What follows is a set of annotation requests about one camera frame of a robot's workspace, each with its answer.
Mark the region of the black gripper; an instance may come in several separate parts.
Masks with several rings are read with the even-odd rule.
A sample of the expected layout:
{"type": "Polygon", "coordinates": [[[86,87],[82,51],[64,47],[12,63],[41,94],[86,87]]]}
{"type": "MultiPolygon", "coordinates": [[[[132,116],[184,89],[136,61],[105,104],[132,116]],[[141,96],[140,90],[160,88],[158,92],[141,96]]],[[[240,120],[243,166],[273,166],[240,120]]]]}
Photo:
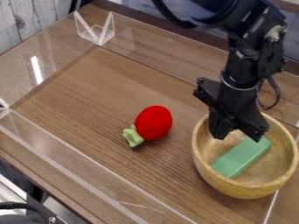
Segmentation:
{"type": "Polygon", "coordinates": [[[223,82],[200,77],[193,90],[196,98],[209,107],[209,133],[223,140],[231,131],[259,142],[267,132],[267,121],[257,109],[256,90],[236,90],[223,82]]]}

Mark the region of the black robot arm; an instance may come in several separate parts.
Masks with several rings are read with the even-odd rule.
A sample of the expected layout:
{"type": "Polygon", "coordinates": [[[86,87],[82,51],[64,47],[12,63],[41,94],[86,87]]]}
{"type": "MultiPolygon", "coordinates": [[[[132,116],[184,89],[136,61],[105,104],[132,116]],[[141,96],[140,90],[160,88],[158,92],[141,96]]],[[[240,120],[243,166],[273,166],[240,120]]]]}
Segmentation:
{"type": "Polygon", "coordinates": [[[200,77],[193,95],[209,107],[209,133],[221,140],[240,130],[253,141],[268,132],[260,101],[267,83],[285,64],[285,16],[268,0],[188,0],[188,18],[174,16],[164,0],[152,0],[165,18],[184,29],[215,26],[228,34],[228,60],[219,80],[200,77]]]}

